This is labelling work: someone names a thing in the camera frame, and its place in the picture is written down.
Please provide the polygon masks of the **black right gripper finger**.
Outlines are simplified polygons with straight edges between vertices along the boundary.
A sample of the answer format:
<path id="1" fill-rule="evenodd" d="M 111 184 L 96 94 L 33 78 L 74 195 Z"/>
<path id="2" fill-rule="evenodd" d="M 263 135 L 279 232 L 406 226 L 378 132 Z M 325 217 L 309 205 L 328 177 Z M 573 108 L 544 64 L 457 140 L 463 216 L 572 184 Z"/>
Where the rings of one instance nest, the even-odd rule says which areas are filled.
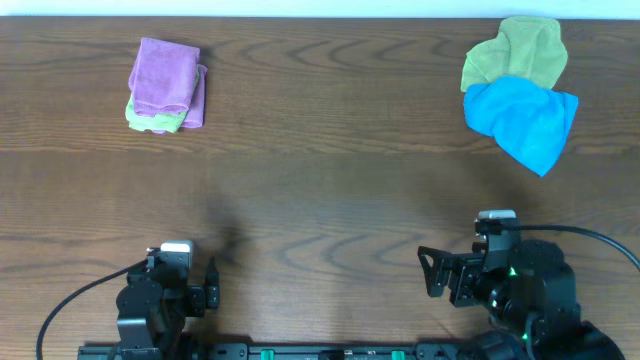
<path id="1" fill-rule="evenodd" d="M 431 257 L 420 257 L 419 260 L 424 273 L 427 294 L 432 298 L 439 297 L 440 285 L 438 281 L 438 261 Z"/>
<path id="2" fill-rule="evenodd" d="M 420 246 L 418 248 L 417 254 L 421 258 L 430 258 L 432 260 L 458 259 L 458 258 L 468 257 L 468 254 L 453 254 L 448 251 L 439 250 L 431 247 L 425 247 L 425 246 Z"/>

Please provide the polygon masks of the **purple microfiber cloth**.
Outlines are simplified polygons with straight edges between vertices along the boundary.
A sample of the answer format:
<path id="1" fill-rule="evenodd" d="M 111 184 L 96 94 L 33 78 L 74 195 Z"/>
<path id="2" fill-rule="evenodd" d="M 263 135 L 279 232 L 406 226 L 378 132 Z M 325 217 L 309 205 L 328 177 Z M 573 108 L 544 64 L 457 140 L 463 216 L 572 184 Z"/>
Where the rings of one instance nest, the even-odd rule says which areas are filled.
<path id="1" fill-rule="evenodd" d="M 178 115 L 191 104 L 200 49 L 143 37 L 129 78 L 134 113 Z"/>

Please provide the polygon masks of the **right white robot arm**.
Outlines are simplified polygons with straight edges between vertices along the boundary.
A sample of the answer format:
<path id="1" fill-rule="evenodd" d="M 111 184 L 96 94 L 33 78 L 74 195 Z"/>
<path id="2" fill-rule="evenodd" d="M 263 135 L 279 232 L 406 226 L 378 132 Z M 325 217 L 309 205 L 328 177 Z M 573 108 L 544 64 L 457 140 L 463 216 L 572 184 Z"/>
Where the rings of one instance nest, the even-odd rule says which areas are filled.
<path id="1" fill-rule="evenodd" d="M 620 348 L 581 319 L 576 280 L 554 243 L 526 240 L 503 250 L 475 243 L 469 254 L 421 246 L 427 294 L 450 290 L 456 308 L 485 307 L 497 330 L 476 338 L 460 359 L 622 359 Z"/>

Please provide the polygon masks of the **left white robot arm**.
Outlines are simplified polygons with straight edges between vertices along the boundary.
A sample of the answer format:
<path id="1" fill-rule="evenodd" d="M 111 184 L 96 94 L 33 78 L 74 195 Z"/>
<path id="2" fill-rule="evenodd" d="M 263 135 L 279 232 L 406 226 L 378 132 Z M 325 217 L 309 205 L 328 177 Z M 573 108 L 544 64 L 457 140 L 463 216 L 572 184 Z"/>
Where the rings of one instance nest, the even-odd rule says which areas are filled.
<path id="1" fill-rule="evenodd" d="M 202 318 L 220 305 L 219 272 L 208 262 L 204 282 L 189 283 L 186 255 L 157 253 L 128 271 L 116 298 L 118 344 L 108 360 L 205 359 L 206 351 L 183 331 L 186 320 Z"/>

